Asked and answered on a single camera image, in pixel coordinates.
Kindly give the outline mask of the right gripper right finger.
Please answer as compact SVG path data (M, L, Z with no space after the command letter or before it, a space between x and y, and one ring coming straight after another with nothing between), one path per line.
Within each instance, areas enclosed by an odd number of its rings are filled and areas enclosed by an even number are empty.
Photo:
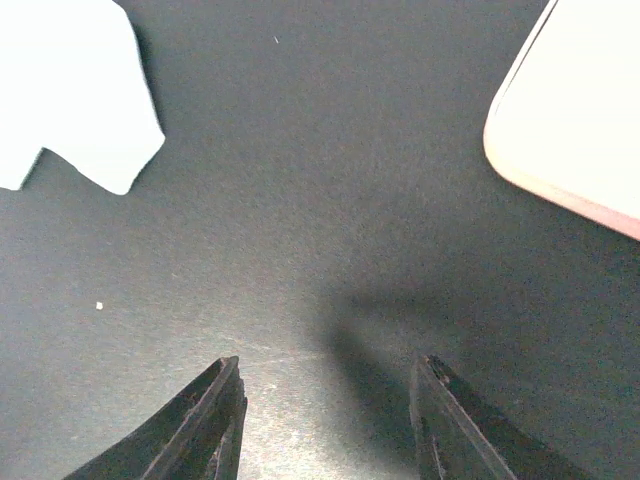
M415 357L410 418L421 479L590 479L519 430L434 355Z

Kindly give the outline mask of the pink glasses case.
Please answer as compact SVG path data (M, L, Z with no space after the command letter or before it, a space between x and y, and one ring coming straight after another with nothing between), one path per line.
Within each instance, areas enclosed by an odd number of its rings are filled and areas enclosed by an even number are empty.
M549 2L491 102L483 147L505 180L637 239L638 2Z

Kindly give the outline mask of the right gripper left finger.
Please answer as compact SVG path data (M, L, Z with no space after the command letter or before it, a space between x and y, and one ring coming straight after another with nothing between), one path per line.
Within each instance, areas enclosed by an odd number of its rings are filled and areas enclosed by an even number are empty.
M239 358L223 357L69 479L235 479L248 400Z

